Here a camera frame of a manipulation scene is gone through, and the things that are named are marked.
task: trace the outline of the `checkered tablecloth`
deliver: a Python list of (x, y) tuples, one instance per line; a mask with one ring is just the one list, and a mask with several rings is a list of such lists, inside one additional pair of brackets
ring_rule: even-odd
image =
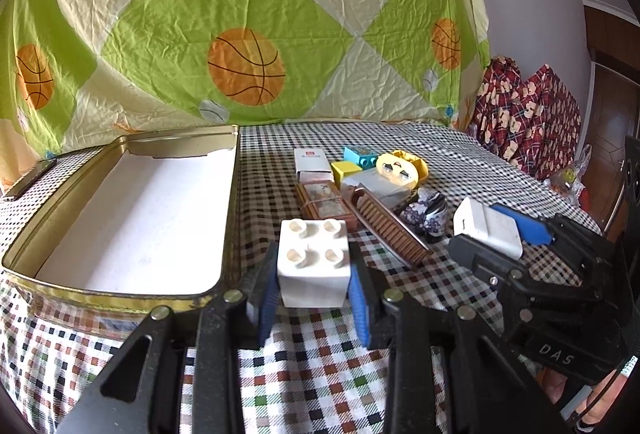
[[(534, 217), (563, 213), (597, 230), (579, 209), (570, 207), (533, 178), (481, 149), (462, 133), (427, 124), (287, 124), (241, 130), (241, 262), (258, 263), (280, 221), (300, 215), (294, 197), (293, 149), (321, 147), (331, 161), (344, 145), (385, 152), (405, 149), (423, 157), (428, 185), (441, 191), (455, 209), (472, 196), (486, 204), (503, 203)], [(63, 157), (58, 165), (13, 204), (0, 204), (0, 252), (60, 183), (97, 152)], [(452, 234), (449, 222), (447, 236)], [(495, 293), (455, 265), (444, 242), (434, 245), (430, 264), (413, 272), (389, 254), (367, 231), (351, 234), (365, 260), (386, 273), (426, 306), (443, 309), (462, 303), (476, 308), (498, 332), (502, 313)], [(532, 276), (571, 284), (575, 276), (546, 248), (526, 247), (522, 262)], [(30, 316), (25, 301), (0, 275), (0, 380), (39, 433), (52, 433), (82, 390), (120, 345), (73, 328), (60, 328)], [(190, 432), (194, 350), (188, 353), (183, 385), (181, 431)], [(425, 356), (437, 357), (436, 353)], [(367, 351), (355, 334), (353, 316), (341, 310), (279, 308), (263, 350), (241, 351), (242, 405), (247, 432), (380, 432), (385, 407), (386, 351)], [(446, 422), (442, 374), (434, 375), (438, 423)]]

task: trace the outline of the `white lego brick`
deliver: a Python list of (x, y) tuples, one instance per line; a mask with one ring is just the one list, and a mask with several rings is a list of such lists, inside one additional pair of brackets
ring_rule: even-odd
[(341, 308), (351, 266), (342, 220), (285, 220), (280, 229), (278, 281), (287, 308)]

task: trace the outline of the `wooden brush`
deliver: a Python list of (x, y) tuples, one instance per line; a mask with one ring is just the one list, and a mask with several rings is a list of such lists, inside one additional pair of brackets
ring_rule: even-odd
[(345, 201), (382, 245), (408, 267), (426, 262), (433, 251), (362, 185), (346, 190)]

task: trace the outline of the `plastic bag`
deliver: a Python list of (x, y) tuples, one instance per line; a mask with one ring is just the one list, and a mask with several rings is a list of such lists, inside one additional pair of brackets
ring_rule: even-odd
[(579, 207), (580, 193), (584, 185), (580, 182), (591, 159), (591, 146), (585, 145), (576, 161), (564, 169), (557, 170), (543, 183), (545, 187), (557, 192), (562, 198), (574, 207)]

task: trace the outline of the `white box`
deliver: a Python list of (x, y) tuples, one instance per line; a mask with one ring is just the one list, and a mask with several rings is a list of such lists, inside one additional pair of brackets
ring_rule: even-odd
[(322, 149), (296, 148), (296, 177), (300, 183), (333, 181), (334, 173)]
[(516, 220), (475, 199), (465, 198), (453, 214), (453, 233), (466, 234), (512, 259), (522, 257)]
[(342, 220), (285, 220), (280, 229), (278, 281), (287, 308), (341, 308), (351, 266)]

